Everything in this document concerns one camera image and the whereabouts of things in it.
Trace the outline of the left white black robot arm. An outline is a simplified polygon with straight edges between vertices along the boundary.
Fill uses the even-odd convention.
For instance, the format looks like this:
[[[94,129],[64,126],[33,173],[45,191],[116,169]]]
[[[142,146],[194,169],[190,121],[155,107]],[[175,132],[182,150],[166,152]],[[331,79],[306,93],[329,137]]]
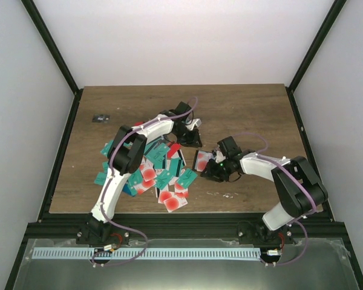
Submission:
[[[156,117],[138,126],[121,126],[108,152],[108,171],[97,202],[89,216],[96,224],[90,236],[99,244],[111,238],[111,228],[105,223],[114,216],[114,210],[128,178],[139,168],[146,145],[158,137],[173,134],[185,147],[201,147],[200,119],[191,119],[198,101],[193,106],[180,102],[175,109],[164,110]]]

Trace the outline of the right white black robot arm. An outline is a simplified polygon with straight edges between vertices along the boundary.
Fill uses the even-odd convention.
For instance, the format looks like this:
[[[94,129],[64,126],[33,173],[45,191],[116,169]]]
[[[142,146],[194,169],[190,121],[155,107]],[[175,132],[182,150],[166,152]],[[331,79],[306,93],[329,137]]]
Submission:
[[[263,243],[273,242],[283,226],[316,213],[329,197],[305,157],[273,158],[261,150],[241,150],[233,137],[220,140],[211,153],[199,150],[194,170],[216,182],[229,182],[236,173],[239,177],[254,175],[274,183],[279,203],[263,215],[263,224],[257,227],[257,238]]]

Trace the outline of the black card holder wallet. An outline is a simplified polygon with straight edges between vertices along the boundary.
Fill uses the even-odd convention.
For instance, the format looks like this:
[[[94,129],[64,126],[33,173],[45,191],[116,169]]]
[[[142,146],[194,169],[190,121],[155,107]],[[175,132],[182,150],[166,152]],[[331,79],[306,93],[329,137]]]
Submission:
[[[203,172],[209,160],[214,158],[215,153],[213,151],[196,150],[192,169],[196,172]]]

